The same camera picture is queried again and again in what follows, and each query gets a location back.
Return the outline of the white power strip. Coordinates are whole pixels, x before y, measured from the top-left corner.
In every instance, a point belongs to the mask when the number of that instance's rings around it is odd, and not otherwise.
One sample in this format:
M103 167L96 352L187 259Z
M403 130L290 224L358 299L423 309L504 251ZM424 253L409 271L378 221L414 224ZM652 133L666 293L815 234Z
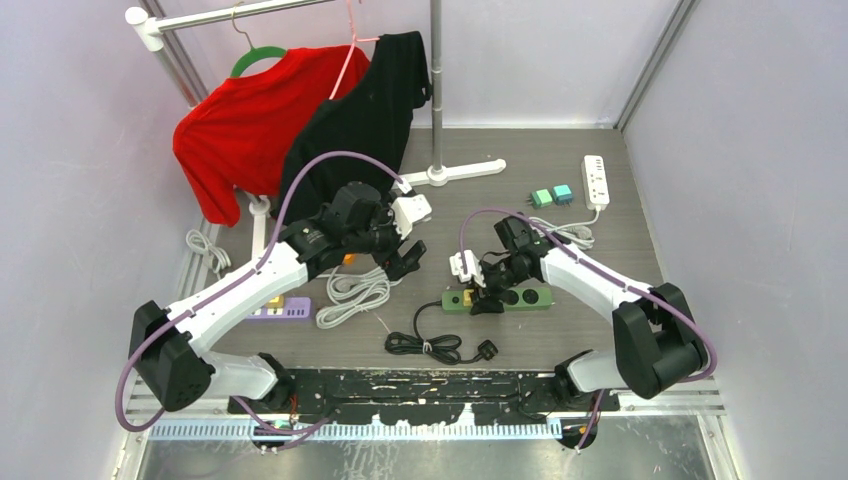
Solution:
M603 211L610 204L604 159L599 155L585 155L581 163L584 199L589 210Z

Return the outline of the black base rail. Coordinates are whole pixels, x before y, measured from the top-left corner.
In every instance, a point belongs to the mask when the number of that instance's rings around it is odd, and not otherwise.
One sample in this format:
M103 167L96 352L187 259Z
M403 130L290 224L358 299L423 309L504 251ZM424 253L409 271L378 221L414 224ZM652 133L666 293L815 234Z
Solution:
M341 425L452 425L468 411L475 426L539 424L560 414L590 413L593 394L568 394L551 371L293 369L290 399L252 404L263 418L294 413Z

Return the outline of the teal plug adapter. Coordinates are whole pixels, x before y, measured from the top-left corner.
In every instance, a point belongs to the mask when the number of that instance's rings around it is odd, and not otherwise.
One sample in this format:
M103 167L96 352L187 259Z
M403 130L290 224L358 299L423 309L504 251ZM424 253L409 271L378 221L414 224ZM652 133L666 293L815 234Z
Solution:
M559 206L569 206L574 200L574 194L569 185L556 185L551 189L553 201Z

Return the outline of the white clothes rack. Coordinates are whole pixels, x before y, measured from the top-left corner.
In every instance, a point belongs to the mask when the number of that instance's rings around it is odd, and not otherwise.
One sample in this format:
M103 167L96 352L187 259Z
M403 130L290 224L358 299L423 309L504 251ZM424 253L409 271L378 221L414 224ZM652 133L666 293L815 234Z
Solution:
M272 12L293 10L312 6L312 1L259 1L238 3L229 8L206 12L162 17L156 1L141 1L129 7L124 14L126 23L137 34L147 51L154 54L160 65L177 87L190 108L208 96L208 90L192 64L179 38L177 30L199 27L246 18ZM444 163L443 121L443 3L429 3L430 27L430 79L431 96L431 165L427 170L404 174L402 178L413 186L429 185L441 187L455 180L495 175L506 168L503 159L490 160L460 166Z

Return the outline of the purple power strip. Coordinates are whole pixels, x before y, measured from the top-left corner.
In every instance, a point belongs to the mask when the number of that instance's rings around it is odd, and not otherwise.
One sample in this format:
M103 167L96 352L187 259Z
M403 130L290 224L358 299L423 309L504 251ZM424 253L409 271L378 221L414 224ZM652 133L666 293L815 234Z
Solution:
M285 297L281 309L268 309L266 305L246 318L247 322L310 321L314 317L314 305L309 297Z

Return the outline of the green clothes hanger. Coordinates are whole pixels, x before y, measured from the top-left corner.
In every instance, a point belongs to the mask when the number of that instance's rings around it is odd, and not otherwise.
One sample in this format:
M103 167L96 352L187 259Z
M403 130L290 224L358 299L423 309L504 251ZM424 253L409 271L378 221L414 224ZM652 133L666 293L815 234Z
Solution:
M259 46L257 47L250 34L241 29L236 22L236 8L241 6L242 2L239 2L233 6L233 9L230 13L230 23L234 31L243 35L248 44L248 51L244 53L238 60L234 63L231 71L230 78L239 78L241 77L251 66L255 65L258 62L269 60L269 59L282 59L287 50L279 47L279 46Z

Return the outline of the red t-shirt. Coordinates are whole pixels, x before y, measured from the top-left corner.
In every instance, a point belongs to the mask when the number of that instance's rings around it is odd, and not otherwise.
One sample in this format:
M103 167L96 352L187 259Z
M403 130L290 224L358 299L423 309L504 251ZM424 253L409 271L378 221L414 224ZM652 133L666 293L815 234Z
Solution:
M226 79L178 123L173 153L208 222L238 223L238 189L277 193L285 156L329 99L348 48L291 49L262 72ZM338 95L352 90L370 64L356 48Z

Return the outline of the yellow adapter on purple strip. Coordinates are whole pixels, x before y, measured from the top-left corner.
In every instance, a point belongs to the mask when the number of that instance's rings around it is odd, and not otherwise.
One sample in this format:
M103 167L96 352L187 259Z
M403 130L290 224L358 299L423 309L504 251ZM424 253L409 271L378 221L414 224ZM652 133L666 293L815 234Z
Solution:
M267 304L266 307L268 309L281 309L284 306L285 299L283 296L278 295L273 297Z

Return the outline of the green power strip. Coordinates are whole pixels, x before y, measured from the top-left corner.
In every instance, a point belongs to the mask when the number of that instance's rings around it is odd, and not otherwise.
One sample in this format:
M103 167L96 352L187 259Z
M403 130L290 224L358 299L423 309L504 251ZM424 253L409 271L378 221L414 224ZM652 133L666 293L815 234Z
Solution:
M479 292L479 288L464 288L444 292L440 300L440 305L444 312L449 314L469 314L470 307L464 307L462 305L462 293L465 289L472 289L474 293ZM511 288L506 292L503 301L505 312L548 310L554 304L552 292L547 287Z

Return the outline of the pink clothes hanger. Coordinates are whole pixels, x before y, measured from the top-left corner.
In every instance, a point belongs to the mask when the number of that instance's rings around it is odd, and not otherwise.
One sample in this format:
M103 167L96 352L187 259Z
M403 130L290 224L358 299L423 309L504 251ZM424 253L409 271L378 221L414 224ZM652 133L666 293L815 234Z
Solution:
M334 100L338 95L340 86L342 84L342 81L344 80L344 77L345 77L346 72L348 70L348 67L350 65L351 59L353 58L353 53L357 48L357 45L360 44L360 43L377 42L379 40L378 37L360 37L358 35L358 32L357 32L357 25L356 25L356 20L355 20L355 12L354 12L353 1L352 0L346 0L345 6L346 6L346 11L347 11L347 16L348 16L348 24L349 24L350 33L351 33L351 42L350 42L346 57L344 59L344 62L343 62L342 66L339 70L339 73L338 73L336 82L334 84L334 87L333 87L333 89L332 89L332 91L329 95L330 100Z

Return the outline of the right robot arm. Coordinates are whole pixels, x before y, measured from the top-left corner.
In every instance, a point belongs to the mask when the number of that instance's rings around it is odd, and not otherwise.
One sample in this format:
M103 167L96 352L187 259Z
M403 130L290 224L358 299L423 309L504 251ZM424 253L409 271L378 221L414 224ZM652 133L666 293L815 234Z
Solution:
M453 275L476 290L473 312L497 310L507 290L535 279L569 293L612 328L612 349L587 350L555 367L555 396L562 407L580 410L600 390L628 389L651 399L714 372L715 348L695 324L679 287L631 279L539 222L517 212L503 215L495 231L505 256L490 263L461 245L450 259Z

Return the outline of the black t-shirt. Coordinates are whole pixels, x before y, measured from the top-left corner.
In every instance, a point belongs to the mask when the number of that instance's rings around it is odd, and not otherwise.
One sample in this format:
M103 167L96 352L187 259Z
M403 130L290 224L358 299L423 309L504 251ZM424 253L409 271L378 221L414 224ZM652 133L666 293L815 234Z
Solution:
M370 66L347 94L326 100L294 139L284 160L279 189L283 199L297 174L315 157L331 151L368 155L397 172L410 135L413 112L430 100L432 86L421 33L385 34ZM380 168L349 157L328 158L301 180L284 221L315 215L351 182L387 193L394 179Z

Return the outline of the green plug adapter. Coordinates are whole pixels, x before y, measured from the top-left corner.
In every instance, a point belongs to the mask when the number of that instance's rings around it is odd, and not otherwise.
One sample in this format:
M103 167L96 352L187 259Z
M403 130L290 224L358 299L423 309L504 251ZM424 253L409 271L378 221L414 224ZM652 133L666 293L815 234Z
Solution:
M545 208L554 203L553 197L547 189L534 190L530 194L528 201L534 209Z

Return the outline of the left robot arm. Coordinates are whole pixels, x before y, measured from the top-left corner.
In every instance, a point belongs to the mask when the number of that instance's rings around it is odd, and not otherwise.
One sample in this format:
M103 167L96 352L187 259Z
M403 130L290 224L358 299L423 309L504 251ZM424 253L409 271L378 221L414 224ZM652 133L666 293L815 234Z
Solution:
M399 249L431 214L426 197L415 191L382 195L358 182L342 187L314 216L284 227L269 255L168 307L153 301L139 307L131 334L136 371L166 412L183 410L206 394L282 411L295 384L278 360L266 353L216 353L213 346L273 297L341 265L348 254L370 255L391 281L418 270L423 241L406 253Z

